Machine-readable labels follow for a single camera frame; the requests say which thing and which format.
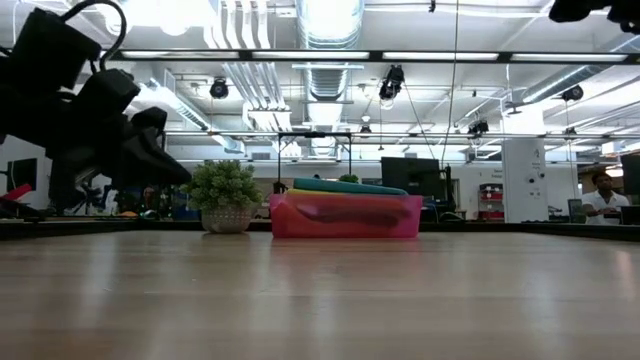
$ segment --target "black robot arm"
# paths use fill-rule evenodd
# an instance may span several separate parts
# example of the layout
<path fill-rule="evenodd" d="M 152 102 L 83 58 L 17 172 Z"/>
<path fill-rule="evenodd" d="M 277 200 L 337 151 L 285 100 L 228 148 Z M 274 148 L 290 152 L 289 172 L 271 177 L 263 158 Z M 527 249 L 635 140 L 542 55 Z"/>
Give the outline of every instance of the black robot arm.
<path fill-rule="evenodd" d="M 116 8 L 122 19 L 120 36 L 102 57 L 98 43 L 66 24 L 98 3 Z M 131 121 L 123 115 L 140 88 L 131 75 L 107 69 L 106 61 L 124 41 L 126 27 L 124 13 L 109 0 L 87 0 L 61 16 L 36 8 L 13 49 L 2 48 L 0 134 L 46 149 L 53 160 L 49 197 L 62 207 L 74 206 L 82 198 L 77 187 L 100 173 L 116 187 L 191 179 L 158 146 L 166 112 L 150 108 Z M 80 92 L 63 90 L 73 89 L 87 61 L 93 74 Z"/>

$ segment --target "black monitor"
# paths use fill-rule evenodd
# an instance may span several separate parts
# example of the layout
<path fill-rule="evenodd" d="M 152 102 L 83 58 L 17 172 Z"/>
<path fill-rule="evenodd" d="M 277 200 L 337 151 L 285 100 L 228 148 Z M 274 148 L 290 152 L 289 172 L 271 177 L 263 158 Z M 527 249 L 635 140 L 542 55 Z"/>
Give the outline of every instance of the black monitor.
<path fill-rule="evenodd" d="M 383 157 L 382 185 L 405 190 L 411 195 L 446 200 L 438 160 Z"/>
<path fill-rule="evenodd" d="M 640 195 L 640 156 L 625 155 L 620 158 L 624 171 L 624 193 L 627 195 Z"/>
<path fill-rule="evenodd" d="M 38 159 L 9 161 L 7 163 L 7 192 L 22 185 L 31 185 L 31 191 L 36 190 L 38 174 Z"/>

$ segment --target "white pillar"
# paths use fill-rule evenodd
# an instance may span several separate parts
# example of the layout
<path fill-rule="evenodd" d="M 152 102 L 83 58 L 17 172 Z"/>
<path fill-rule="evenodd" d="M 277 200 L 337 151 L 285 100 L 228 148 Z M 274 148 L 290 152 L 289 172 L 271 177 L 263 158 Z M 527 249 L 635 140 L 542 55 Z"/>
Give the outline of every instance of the white pillar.
<path fill-rule="evenodd" d="M 549 220 L 544 140 L 502 144 L 505 222 Z"/>
<path fill-rule="evenodd" d="M 506 133 L 544 134 L 542 108 L 528 105 L 505 114 Z M 549 220 L 543 139 L 510 139 L 502 143 L 505 222 Z"/>

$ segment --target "table surface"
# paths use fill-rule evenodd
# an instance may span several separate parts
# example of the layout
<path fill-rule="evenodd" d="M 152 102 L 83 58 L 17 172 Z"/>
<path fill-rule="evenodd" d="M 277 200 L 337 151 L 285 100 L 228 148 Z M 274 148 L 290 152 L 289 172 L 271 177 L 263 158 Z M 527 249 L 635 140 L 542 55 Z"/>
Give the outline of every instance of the table surface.
<path fill-rule="evenodd" d="M 3 359 L 640 358 L 640 247 L 510 233 L 0 243 Z"/>

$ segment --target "pink plastic container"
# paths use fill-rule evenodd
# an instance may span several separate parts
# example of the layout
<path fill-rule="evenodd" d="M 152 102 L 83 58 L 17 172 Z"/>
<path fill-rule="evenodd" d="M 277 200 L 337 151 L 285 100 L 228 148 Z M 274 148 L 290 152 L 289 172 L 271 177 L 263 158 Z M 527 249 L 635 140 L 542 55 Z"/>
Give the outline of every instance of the pink plastic container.
<path fill-rule="evenodd" d="M 396 195 L 271 195 L 276 238 L 414 238 L 422 197 Z"/>

